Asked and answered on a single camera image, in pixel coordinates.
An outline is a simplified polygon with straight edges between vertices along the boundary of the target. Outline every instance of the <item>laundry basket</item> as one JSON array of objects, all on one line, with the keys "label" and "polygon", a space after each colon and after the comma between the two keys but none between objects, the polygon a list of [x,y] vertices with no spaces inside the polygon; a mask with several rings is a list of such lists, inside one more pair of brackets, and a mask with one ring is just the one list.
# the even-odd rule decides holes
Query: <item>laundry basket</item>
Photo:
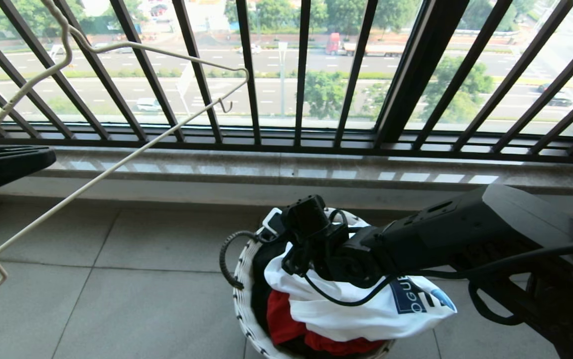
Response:
[{"label": "laundry basket", "polygon": [[[245,248],[243,248],[237,262],[236,270],[232,276],[227,270],[225,264],[225,254],[227,252],[227,247],[229,247],[229,243],[239,236],[246,236],[251,239],[246,243]],[[229,236],[221,248],[220,269],[223,275],[225,275],[227,281],[229,281],[229,283],[234,287],[233,296],[236,318],[238,323],[240,323],[240,328],[243,330],[243,334],[248,338],[248,341],[253,345],[257,352],[264,355],[264,357],[271,359],[304,359],[301,355],[297,355],[289,352],[288,350],[274,346],[271,341],[271,337],[264,332],[253,314],[251,306],[252,287],[254,282],[252,263],[253,257],[257,254],[261,246],[262,243],[257,240],[254,233],[241,231]],[[358,357],[360,359],[384,358],[391,350],[394,343],[395,340],[385,341],[379,349],[374,350],[373,352],[364,353]]]}]

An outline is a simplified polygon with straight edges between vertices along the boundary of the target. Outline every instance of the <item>white t-shirt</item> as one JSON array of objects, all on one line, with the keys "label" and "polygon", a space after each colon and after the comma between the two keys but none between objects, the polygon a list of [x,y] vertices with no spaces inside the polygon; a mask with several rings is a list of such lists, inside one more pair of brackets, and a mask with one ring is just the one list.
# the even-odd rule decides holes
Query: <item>white t-shirt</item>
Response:
[{"label": "white t-shirt", "polygon": [[[304,278],[289,275],[282,269],[282,259],[291,247],[291,243],[287,243],[285,252],[269,262],[264,278],[271,288],[289,293],[293,320],[305,323],[307,329],[333,341],[345,342],[360,337],[379,341],[416,336],[457,312],[444,291],[428,279],[416,276],[398,278],[364,305],[334,304],[317,293]],[[331,282],[322,279],[314,270],[309,270],[307,276],[323,292],[344,302],[361,300],[377,286],[363,289],[349,283]]]}]

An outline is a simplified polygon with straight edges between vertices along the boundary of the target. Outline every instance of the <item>highway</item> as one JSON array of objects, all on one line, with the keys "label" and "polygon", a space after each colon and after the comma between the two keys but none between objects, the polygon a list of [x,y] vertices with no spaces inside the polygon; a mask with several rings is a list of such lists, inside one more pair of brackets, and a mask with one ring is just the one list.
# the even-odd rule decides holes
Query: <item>highway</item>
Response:
[{"label": "highway", "polygon": [[[118,89],[130,106],[134,106],[139,98],[154,97],[149,85],[145,79],[114,79]],[[223,95],[229,89],[233,88],[240,79],[208,79],[209,88],[213,98]],[[110,96],[105,92],[105,89],[100,84],[98,79],[70,79],[72,86],[77,93],[81,95],[82,99],[88,106],[98,114],[116,112],[116,107],[111,100]],[[168,98],[174,112],[181,117],[186,114],[186,108],[182,104],[180,94],[175,88],[175,79],[161,79],[161,84],[165,95]],[[352,114],[359,112],[366,95],[362,93],[364,88],[371,86],[377,80],[359,80],[353,98]],[[280,80],[279,79],[257,79],[257,95],[259,112],[263,116],[279,116],[280,115]],[[17,86],[10,81],[0,81],[0,93],[9,97],[16,91]],[[63,92],[56,85],[54,80],[45,80],[35,87],[37,93],[48,103],[53,98],[64,97]],[[295,92],[296,92],[296,79],[285,80],[285,113],[293,115],[295,113]],[[492,118],[501,119],[514,119],[516,120],[523,114],[526,109],[539,97],[540,93],[537,92],[534,86],[521,86],[517,85],[513,90],[516,93],[510,93],[505,100],[503,100],[497,109],[493,112]],[[189,86],[184,100],[190,112],[198,111],[204,106],[202,97],[198,90],[198,86],[193,83]],[[248,114],[250,113],[248,91],[246,87],[234,93],[230,100],[233,102],[232,113],[235,114]],[[417,110],[424,108],[426,104],[420,102]],[[25,115],[39,114],[38,110],[29,100],[24,100],[17,107],[20,113]],[[537,118],[542,120],[559,120],[562,118],[571,107],[553,107],[546,106],[543,111],[539,113]],[[308,112],[308,106],[305,104],[304,112]]]},{"label": "highway", "polygon": [[[465,56],[462,51],[448,51],[447,55],[450,56]],[[31,52],[20,52],[8,54],[8,59],[21,73],[36,73],[44,70],[36,56]],[[57,55],[56,60],[62,58],[63,55]],[[177,68],[182,70],[185,68],[187,61],[177,59],[167,55],[160,55],[148,52],[148,57],[155,70],[167,69],[172,70]],[[220,63],[225,66],[234,68],[245,66],[241,54],[238,54],[233,49],[207,49],[202,51],[202,58]],[[125,54],[118,52],[111,52],[109,54],[101,54],[100,59],[107,69],[111,70],[133,70],[140,68],[136,56],[134,54]],[[505,76],[508,71],[514,66],[517,61],[517,56],[514,54],[498,54],[494,52],[485,52],[480,57],[480,62],[487,66],[486,74],[492,76]],[[285,71],[291,73],[297,69],[298,52],[297,50],[289,50],[285,57]],[[391,78],[398,68],[400,60],[397,57],[382,57],[382,56],[367,56],[362,61],[360,72],[381,72],[390,73]],[[345,71],[350,72],[353,64],[353,57],[343,55],[326,55],[323,50],[312,49],[307,54],[307,70],[325,70],[325,71]],[[211,71],[213,67],[205,66],[205,71]],[[278,58],[277,50],[262,50],[259,54],[253,55],[253,69],[259,72],[272,72],[280,71],[280,60]],[[75,52],[72,65],[66,70],[77,71],[92,71],[91,66],[81,54]],[[536,79],[553,79],[555,73],[541,61],[535,63],[526,73],[524,77],[533,77]]]}]

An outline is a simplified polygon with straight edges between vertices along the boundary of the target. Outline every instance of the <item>tree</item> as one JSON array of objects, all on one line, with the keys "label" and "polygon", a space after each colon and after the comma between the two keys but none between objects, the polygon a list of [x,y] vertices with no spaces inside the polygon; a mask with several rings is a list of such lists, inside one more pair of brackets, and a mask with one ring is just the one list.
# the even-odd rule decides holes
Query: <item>tree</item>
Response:
[{"label": "tree", "polygon": [[457,29],[480,30],[490,11],[492,11],[492,5],[490,5],[488,0],[471,0],[464,15],[461,17],[461,21],[459,21]]},{"label": "tree", "polygon": [[513,0],[511,7],[515,7],[517,16],[527,14],[535,7],[535,0]]},{"label": "tree", "polygon": [[[462,61],[463,57],[444,57],[439,62],[433,73],[436,81],[429,82],[424,90],[424,98],[427,105],[420,116],[422,120],[428,120]],[[472,120],[479,105],[484,101],[479,94],[492,91],[492,77],[485,75],[485,71],[486,66],[484,63],[476,63],[473,66],[468,77],[466,77],[459,91],[441,116],[442,121],[466,123]]]},{"label": "tree", "polygon": [[329,30],[343,32],[346,36],[357,34],[362,26],[365,0],[325,0]]},{"label": "tree", "polygon": [[[68,5],[77,19],[81,20],[85,18],[83,7],[78,0],[68,1]],[[14,6],[25,22],[27,22],[27,25],[33,30],[34,34],[38,36],[57,36],[60,34],[61,27],[41,0],[16,0]],[[9,22],[1,8],[0,31],[10,31],[16,34],[13,25]]]},{"label": "tree", "polygon": [[339,118],[344,100],[344,86],[340,72],[307,71],[304,81],[304,101],[309,113],[319,119]]},{"label": "tree", "polygon": [[288,19],[293,19],[288,0],[262,0],[257,3],[256,8],[262,29],[275,30],[288,22]]},{"label": "tree", "polygon": [[368,88],[362,89],[364,95],[364,105],[362,105],[362,113],[370,114],[373,119],[380,114],[382,105],[384,105],[384,98],[389,91],[388,84],[384,82],[376,82]]},{"label": "tree", "polygon": [[419,3],[419,0],[380,0],[373,25],[382,29],[382,37],[387,28],[391,28],[393,32],[400,32],[402,27],[413,19]]},{"label": "tree", "polygon": [[236,0],[227,0],[225,3],[225,16],[229,23],[238,22],[238,9],[236,7]]},{"label": "tree", "polygon": [[[125,8],[129,12],[129,15],[132,17],[133,20],[136,21],[147,20],[147,16],[145,16],[143,10],[139,9],[139,6],[142,3],[140,0],[123,0],[123,2],[125,3]],[[114,8],[111,6],[111,4],[107,7],[107,10],[105,10],[102,16],[112,16],[116,18],[116,20],[118,21],[116,13],[114,12]],[[116,27],[120,28],[120,24],[118,24],[118,22],[116,22]]]},{"label": "tree", "polygon": [[321,29],[327,25],[328,12],[327,5],[322,0],[311,1],[311,16],[309,27],[312,30]]}]

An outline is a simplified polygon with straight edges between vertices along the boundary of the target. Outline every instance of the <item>black railing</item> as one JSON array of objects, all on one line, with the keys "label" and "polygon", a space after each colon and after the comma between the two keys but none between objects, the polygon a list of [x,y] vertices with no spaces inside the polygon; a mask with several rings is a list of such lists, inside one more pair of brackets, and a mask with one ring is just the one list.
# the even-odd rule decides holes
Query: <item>black railing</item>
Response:
[{"label": "black railing", "polygon": [[[55,0],[57,6],[65,14],[70,24],[82,30],[70,7],[64,0]],[[139,34],[133,23],[125,3],[122,0],[111,0],[116,12],[118,23],[130,41],[140,41]],[[358,36],[355,57],[348,75],[346,95],[339,114],[336,129],[317,128],[314,121],[308,121],[303,127],[303,112],[305,102],[305,70],[307,62],[307,46],[309,37],[309,21],[311,5],[307,0],[302,1],[300,9],[300,33],[297,65],[297,92],[295,106],[295,127],[262,126],[258,109],[257,87],[253,71],[253,49],[248,18],[248,5],[245,0],[236,0],[236,10],[240,25],[240,38],[245,68],[251,77],[248,86],[248,101],[250,105],[250,126],[229,125],[216,116],[216,112],[207,112],[207,125],[189,125],[182,127],[156,147],[172,149],[202,149],[202,150],[232,150],[254,152],[296,152],[296,153],[327,153],[347,155],[381,155],[396,157],[430,157],[437,159],[478,159],[500,161],[536,161],[536,162],[565,162],[573,163],[573,137],[562,136],[564,130],[573,123],[573,109],[546,134],[524,133],[522,130],[537,118],[544,105],[553,100],[573,76],[573,59],[565,69],[551,82],[526,112],[507,130],[507,132],[482,132],[480,127],[489,115],[505,99],[508,91],[526,71],[535,56],[551,38],[560,23],[573,7],[573,0],[560,0],[548,19],[543,23],[532,42],[512,67],[489,100],[471,118],[466,129],[442,130],[436,125],[449,104],[460,90],[460,87],[478,61],[482,51],[489,43],[493,33],[507,13],[510,0],[498,0],[459,65],[459,68],[448,83],[441,99],[435,105],[432,114],[426,119],[426,124],[420,130],[406,129],[412,112],[423,95],[433,72],[439,64],[446,46],[457,29],[460,18],[468,5],[466,0],[439,1],[424,0],[419,8],[417,20],[401,55],[399,70],[390,81],[389,90],[377,118],[373,130],[354,130],[346,127],[359,71],[364,59],[373,18],[375,17],[377,0],[366,2],[366,11],[362,21],[362,31]],[[0,0],[0,7],[9,22],[17,30],[43,66],[54,63],[31,31],[22,16],[9,0]],[[175,4],[175,16],[184,39],[184,45],[189,55],[198,57],[198,43],[194,37],[189,22],[188,9],[184,2]],[[57,73],[53,76],[57,86],[62,89],[66,98],[82,115],[84,122],[67,121],[57,115],[36,91],[30,91],[27,97],[45,116],[48,122],[33,121],[19,111],[10,114],[12,121],[6,122],[0,129],[0,145],[64,145],[64,146],[100,146],[100,147],[137,147],[161,134],[169,126],[177,123],[170,100],[166,97],[159,77],[154,70],[145,51],[134,50],[134,55],[143,70],[147,83],[152,88],[160,106],[160,111],[166,118],[166,124],[151,125],[139,123],[129,108],[127,101],[121,95],[114,80],[109,75],[99,57],[87,52],[83,53],[89,65],[111,97],[124,124],[102,121],[88,107],[70,81]],[[25,79],[0,49],[0,67],[17,86],[22,86]],[[200,98],[204,104],[209,104],[213,98],[207,84],[207,76],[201,64],[193,63],[193,71],[200,90]],[[6,102],[0,95],[0,106]]]}]

